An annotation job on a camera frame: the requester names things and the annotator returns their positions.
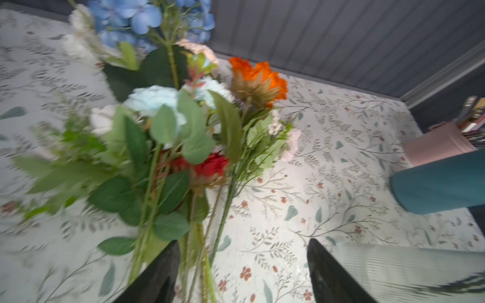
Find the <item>white chrysanthemum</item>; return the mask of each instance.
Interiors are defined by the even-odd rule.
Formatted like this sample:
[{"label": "white chrysanthemum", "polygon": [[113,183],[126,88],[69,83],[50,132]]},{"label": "white chrysanthemum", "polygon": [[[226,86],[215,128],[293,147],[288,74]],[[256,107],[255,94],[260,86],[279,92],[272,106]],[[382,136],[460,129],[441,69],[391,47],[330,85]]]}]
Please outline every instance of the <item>white chrysanthemum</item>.
[{"label": "white chrysanthemum", "polygon": [[82,36],[77,34],[65,35],[63,37],[63,45],[66,54],[72,58],[80,59],[93,66],[100,62],[87,40]]},{"label": "white chrysanthemum", "polygon": [[94,24],[93,14],[85,5],[78,4],[69,15],[69,23],[77,32],[90,31]]}]

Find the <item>table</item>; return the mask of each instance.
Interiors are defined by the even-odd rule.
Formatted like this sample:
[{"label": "table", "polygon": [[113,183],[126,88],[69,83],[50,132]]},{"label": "table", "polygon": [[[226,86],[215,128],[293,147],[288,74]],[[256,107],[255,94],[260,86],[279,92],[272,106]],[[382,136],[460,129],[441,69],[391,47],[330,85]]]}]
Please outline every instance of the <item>table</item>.
[{"label": "table", "polygon": [[[24,225],[11,208],[30,202],[32,180],[10,157],[47,144],[29,128],[60,126],[69,109],[115,103],[100,70],[63,54],[69,32],[60,21],[0,11],[0,301],[6,303],[111,302],[126,282],[130,255],[106,256],[96,246],[135,235],[134,228],[86,211],[82,201]],[[228,66],[222,60],[223,75]],[[290,92],[278,105],[303,132],[300,149],[234,199],[213,269],[221,302],[314,301],[306,260],[311,237],[328,249],[356,241],[485,250],[467,209],[420,216],[392,197],[389,177],[410,166],[401,143],[421,135],[404,103],[283,77]],[[213,203],[215,193],[209,196]]]}]

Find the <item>red rose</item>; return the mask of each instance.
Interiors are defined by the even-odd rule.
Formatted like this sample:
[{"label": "red rose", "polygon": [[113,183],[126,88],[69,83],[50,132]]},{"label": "red rose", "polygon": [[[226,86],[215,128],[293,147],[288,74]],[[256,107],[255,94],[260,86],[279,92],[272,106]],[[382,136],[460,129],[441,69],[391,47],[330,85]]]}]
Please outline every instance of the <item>red rose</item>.
[{"label": "red rose", "polygon": [[[194,170],[197,177],[204,175],[208,179],[215,174],[223,176],[224,169],[228,164],[229,160],[226,157],[219,155],[219,153],[211,154],[201,164],[194,165]],[[189,169],[190,166],[191,165],[182,157],[172,161],[172,167],[176,172]]]}]

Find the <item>pink flower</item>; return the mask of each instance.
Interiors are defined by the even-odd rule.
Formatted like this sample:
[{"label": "pink flower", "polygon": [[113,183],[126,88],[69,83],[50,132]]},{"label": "pink flower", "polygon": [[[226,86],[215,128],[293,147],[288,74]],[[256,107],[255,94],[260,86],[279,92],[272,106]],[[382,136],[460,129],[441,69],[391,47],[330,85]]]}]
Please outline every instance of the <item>pink flower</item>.
[{"label": "pink flower", "polygon": [[288,139],[286,140],[286,144],[288,145],[289,149],[283,152],[281,159],[284,162],[290,162],[295,153],[298,151],[298,139],[302,135],[301,130],[299,129],[292,129],[288,133]]}]

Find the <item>light blue rose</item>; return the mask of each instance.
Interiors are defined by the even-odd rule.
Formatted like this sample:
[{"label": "light blue rose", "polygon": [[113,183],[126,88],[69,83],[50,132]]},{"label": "light blue rose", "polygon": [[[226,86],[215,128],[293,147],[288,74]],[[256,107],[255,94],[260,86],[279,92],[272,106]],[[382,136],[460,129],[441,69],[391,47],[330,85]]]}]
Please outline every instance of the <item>light blue rose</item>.
[{"label": "light blue rose", "polygon": [[185,115],[177,110],[178,90],[171,87],[153,85],[146,88],[135,88],[133,94],[123,102],[123,105],[143,116],[154,117],[162,105],[170,107],[177,119],[177,128],[187,123]]},{"label": "light blue rose", "polygon": [[[182,89],[191,92],[191,87],[189,87],[187,84],[182,86]],[[210,109],[214,110],[214,98],[210,94],[209,90],[220,94],[230,103],[234,102],[234,96],[232,95],[231,91],[226,88],[226,84],[221,84],[217,80],[212,79],[210,76],[204,77],[197,81],[197,86],[195,88],[196,101],[204,101]]]}]

